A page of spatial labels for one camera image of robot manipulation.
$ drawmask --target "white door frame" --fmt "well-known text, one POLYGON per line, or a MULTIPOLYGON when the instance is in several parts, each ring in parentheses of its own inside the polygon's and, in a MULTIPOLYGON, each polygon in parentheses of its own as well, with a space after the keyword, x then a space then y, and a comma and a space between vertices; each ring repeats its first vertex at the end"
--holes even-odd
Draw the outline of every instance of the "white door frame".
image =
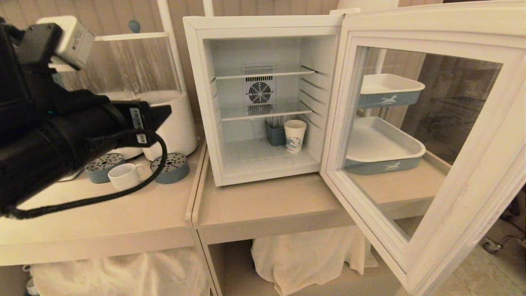
POLYGON ((406 290, 416 295, 430 293, 449 276, 526 181, 525 4, 407 7, 350 15, 343 22, 321 175, 406 290), (346 113, 356 108, 361 87, 366 50, 360 46, 503 64, 479 120, 411 240, 341 170, 340 148, 351 125, 346 113))

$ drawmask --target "horse logo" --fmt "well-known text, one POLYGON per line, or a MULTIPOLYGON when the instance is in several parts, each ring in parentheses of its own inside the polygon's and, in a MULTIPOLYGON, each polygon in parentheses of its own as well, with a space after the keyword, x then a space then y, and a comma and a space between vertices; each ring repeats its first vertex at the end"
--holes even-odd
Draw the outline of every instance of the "horse logo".
POLYGON ((394 95, 392 97, 384 97, 382 98, 383 102, 381 102, 380 104, 382 105, 391 105, 391 104, 394 104, 396 103, 397 101, 395 100, 397 98, 397 95, 394 95))
POLYGON ((302 143, 298 137, 286 137, 285 141, 287 150, 295 151, 296 149, 301 148, 302 143))
POLYGON ((384 169, 385 171, 392 171, 392 170, 397 170, 400 168, 400 162, 397 162, 395 164, 392 164, 392 165, 386 165, 386 168, 384 169))

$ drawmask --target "barcode sticker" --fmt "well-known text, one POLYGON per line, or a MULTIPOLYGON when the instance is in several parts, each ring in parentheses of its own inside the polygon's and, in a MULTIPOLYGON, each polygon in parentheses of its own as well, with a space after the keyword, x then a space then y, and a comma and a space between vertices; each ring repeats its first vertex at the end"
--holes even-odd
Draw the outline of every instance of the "barcode sticker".
MULTIPOLYGON (((140 117, 140 110, 139 108, 130 108, 130 114, 132 116, 131 120, 133 121, 133 126, 136 129, 143 129, 143 120, 140 117)), ((145 134, 138 134, 137 135, 137 141, 141 144, 146 144, 146 135, 145 134)))

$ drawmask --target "fridge door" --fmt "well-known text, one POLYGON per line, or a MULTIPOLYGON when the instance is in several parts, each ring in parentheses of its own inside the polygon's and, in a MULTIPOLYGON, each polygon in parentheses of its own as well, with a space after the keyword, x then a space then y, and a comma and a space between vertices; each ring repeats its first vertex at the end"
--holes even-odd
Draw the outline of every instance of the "fridge door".
POLYGON ((411 294, 431 294, 526 181, 525 7, 343 21, 320 173, 411 294))

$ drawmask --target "mini fridge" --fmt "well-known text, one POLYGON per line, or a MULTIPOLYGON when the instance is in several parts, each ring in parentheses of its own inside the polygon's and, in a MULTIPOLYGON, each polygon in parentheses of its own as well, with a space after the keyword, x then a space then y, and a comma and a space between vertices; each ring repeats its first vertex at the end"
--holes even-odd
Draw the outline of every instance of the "mini fridge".
POLYGON ((429 294, 526 182, 525 3, 184 17, 215 185, 320 172, 429 294), (266 137, 287 119, 307 123, 298 154, 266 137))
POLYGON ((184 17, 217 186, 320 170, 343 18, 184 17), (265 139, 292 118, 307 123, 298 154, 265 139))

